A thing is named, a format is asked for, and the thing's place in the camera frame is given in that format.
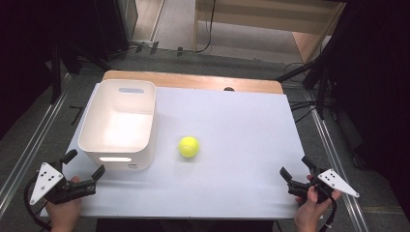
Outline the white table mat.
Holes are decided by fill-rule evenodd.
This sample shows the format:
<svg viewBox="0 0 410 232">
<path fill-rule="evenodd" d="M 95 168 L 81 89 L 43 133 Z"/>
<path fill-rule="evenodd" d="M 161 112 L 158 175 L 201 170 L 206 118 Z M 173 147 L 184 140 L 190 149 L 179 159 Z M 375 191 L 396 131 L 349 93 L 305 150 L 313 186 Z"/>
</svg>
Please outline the white table mat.
<svg viewBox="0 0 410 232">
<path fill-rule="evenodd" d="M 156 87 L 153 160 L 143 170 L 107 169 L 82 215 L 96 218 L 282 219 L 298 208 L 279 171 L 302 182 L 304 149 L 285 95 Z M 77 156 L 66 177 L 86 180 L 100 164 Z M 199 152 L 183 157 L 193 136 Z"/>
</svg>

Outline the yellow tennis ball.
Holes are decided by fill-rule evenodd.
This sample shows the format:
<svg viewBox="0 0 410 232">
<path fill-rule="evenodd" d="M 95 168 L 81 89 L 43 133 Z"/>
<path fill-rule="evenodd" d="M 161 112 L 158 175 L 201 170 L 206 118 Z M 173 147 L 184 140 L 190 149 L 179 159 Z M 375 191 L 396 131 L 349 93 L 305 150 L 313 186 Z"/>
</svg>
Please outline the yellow tennis ball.
<svg viewBox="0 0 410 232">
<path fill-rule="evenodd" d="M 178 150 L 183 157 L 193 158 L 199 152 L 199 141 L 193 136 L 185 136 L 179 141 Z"/>
</svg>

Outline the person's right hand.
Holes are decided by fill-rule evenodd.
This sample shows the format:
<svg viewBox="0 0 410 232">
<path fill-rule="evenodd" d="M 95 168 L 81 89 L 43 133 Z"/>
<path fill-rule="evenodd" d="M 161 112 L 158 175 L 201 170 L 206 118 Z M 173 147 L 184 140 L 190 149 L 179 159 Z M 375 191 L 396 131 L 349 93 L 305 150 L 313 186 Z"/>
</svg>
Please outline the person's right hand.
<svg viewBox="0 0 410 232">
<path fill-rule="evenodd" d="M 297 210 L 294 216 L 296 232 L 324 232 L 324 228 L 330 228 L 326 222 L 321 230 L 317 230 L 319 219 L 341 197 L 341 192 L 335 189 L 332 197 L 322 203 L 318 203 L 317 187 L 310 186 L 307 190 L 307 201 Z"/>
</svg>

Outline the dark cabinet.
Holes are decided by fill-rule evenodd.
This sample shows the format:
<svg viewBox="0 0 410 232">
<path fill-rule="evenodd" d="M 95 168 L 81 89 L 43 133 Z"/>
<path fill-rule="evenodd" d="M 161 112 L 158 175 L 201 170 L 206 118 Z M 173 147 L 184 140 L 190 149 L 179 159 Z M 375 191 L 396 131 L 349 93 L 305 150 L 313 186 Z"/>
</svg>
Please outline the dark cabinet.
<svg viewBox="0 0 410 232">
<path fill-rule="evenodd" d="M 100 31 L 102 58 L 112 59 L 130 47 L 138 11 L 135 0 L 94 0 Z"/>
</svg>

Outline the person's left hand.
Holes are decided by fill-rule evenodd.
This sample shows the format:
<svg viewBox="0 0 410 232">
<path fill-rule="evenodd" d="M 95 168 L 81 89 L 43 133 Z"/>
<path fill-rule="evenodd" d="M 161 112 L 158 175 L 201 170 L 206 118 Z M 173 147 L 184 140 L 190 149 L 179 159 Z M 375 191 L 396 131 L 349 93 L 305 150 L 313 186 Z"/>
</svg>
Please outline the person's left hand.
<svg viewBox="0 0 410 232">
<path fill-rule="evenodd" d="M 81 213 L 81 199 L 62 204 L 47 203 L 46 211 L 50 218 L 50 232 L 74 232 Z"/>
</svg>

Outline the white plastic storage bin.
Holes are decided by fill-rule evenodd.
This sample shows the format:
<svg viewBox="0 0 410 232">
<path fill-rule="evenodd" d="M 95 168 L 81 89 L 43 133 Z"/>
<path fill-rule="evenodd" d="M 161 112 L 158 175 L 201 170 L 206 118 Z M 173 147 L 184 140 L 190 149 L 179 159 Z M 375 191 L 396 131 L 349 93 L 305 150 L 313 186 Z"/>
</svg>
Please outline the white plastic storage bin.
<svg viewBox="0 0 410 232">
<path fill-rule="evenodd" d="M 102 81 L 89 101 L 78 147 L 107 169 L 149 167 L 156 139 L 156 99 L 156 85 L 150 81 Z"/>
</svg>

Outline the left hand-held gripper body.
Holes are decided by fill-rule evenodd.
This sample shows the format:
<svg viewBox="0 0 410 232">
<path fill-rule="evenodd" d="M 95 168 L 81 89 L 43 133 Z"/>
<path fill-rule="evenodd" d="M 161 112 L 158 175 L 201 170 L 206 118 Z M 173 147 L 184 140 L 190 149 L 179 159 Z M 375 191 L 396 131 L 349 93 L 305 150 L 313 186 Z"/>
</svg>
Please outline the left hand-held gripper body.
<svg viewBox="0 0 410 232">
<path fill-rule="evenodd" d="M 66 179 L 60 169 L 43 162 L 35 178 L 29 204 L 35 205 L 42 199 L 46 199 L 54 205 L 66 203 L 95 194 L 96 184 L 97 173 L 94 173 L 88 180 L 75 183 Z"/>
</svg>

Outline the light wooden cabinet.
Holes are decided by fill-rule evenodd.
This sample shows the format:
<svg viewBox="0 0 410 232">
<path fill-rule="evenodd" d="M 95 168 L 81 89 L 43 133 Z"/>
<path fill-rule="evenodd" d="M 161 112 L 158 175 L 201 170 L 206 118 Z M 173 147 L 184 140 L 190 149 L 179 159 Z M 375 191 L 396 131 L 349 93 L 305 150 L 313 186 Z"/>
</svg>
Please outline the light wooden cabinet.
<svg viewBox="0 0 410 232">
<path fill-rule="evenodd" d="M 306 64 L 327 36 L 332 36 L 346 4 L 341 0 L 194 0 L 198 22 L 214 22 L 290 31 Z"/>
</svg>

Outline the black metal stand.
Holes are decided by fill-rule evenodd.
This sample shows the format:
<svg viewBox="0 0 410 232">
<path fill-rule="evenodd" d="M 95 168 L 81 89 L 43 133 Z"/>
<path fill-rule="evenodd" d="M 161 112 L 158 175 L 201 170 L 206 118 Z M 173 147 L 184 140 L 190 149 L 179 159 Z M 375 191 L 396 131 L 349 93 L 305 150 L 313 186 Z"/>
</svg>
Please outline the black metal stand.
<svg viewBox="0 0 410 232">
<path fill-rule="evenodd" d="M 346 7 L 348 7 L 348 3 L 345 3 L 341 13 L 339 14 L 334 34 L 331 36 L 327 45 L 323 48 L 319 55 L 306 65 L 276 78 L 276 81 L 281 83 L 300 73 L 303 73 L 304 71 L 308 71 L 302 85 L 305 89 L 312 89 L 315 84 L 319 84 L 318 96 L 312 105 L 321 119 L 323 119 L 323 108 L 325 107 L 324 100 L 326 88 L 328 86 L 330 64 L 334 61 L 332 55 L 335 54 L 337 45 L 340 43 L 341 37 L 347 30 L 348 25 L 355 14 L 355 12 L 346 10 Z"/>
<path fill-rule="evenodd" d="M 63 62 L 68 71 L 72 73 L 79 73 L 80 65 L 76 56 L 85 57 L 91 63 L 100 67 L 103 71 L 109 71 L 110 67 L 101 61 L 96 56 L 92 55 L 87 50 L 81 48 L 79 45 L 70 41 L 61 41 L 55 43 L 51 47 L 51 86 L 52 97 L 51 104 L 55 104 L 58 98 L 62 95 L 62 78 L 61 78 L 61 64 Z"/>
</svg>

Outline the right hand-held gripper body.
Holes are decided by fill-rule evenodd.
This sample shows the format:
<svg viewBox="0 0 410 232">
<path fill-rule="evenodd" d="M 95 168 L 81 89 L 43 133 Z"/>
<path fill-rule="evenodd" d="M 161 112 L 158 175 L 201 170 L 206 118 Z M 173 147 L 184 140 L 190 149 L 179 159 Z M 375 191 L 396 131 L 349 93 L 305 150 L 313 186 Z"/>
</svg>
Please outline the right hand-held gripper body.
<svg viewBox="0 0 410 232">
<path fill-rule="evenodd" d="M 322 203 L 330 198 L 335 189 L 356 198 L 360 196 L 333 169 L 313 168 L 313 178 L 308 183 L 295 181 L 290 174 L 287 174 L 287 186 L 290 194 L 298 196 L 304 201 L 308 199 L 308 189 L 314 186 L 318 191 L 318 203 Z"/>
</svg>

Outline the aluminium floor rail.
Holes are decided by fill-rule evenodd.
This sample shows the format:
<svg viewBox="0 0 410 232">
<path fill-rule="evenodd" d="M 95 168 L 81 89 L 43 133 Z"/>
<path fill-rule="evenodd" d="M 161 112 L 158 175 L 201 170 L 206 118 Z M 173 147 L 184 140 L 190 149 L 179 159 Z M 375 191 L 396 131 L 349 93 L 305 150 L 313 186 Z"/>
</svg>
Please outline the aluminium floor rail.
<svg viewBox="0 0 410 232">
<path fill-rule="evenodd" d="M 306 154 L 315 163 L 333 168 L 350 184 L 350 178 L 342 165 L 342 159 L 331 137 L 328 123 L 320 118 L 315 106 L 310 106 L 308 110 L 309 114 L 306 118 L 297 124 L 304 148 L 307 150 Z M 343 215 L 349 217 L 347 224 L 352 228 L 352 232 L 370 232 L 358 198 L 344 193 L 340 205 Z"/>
<path fill-rule="evenodd" d="M 0 218 L 6 213 L 18 186 L 20 185 L 31 162 L 39 151 L 45 136 L 59 113 L 72 83 L 73 76 L 67 73 L 63 78 L 61 95 L 57 98 L 55 103 L 51 104 L 47 108 L 42 120 L 34 131 L 34 134 L 14 165 L 14 169 L 7 178 L 3 187 L 0 188 Z"/>
</svg>

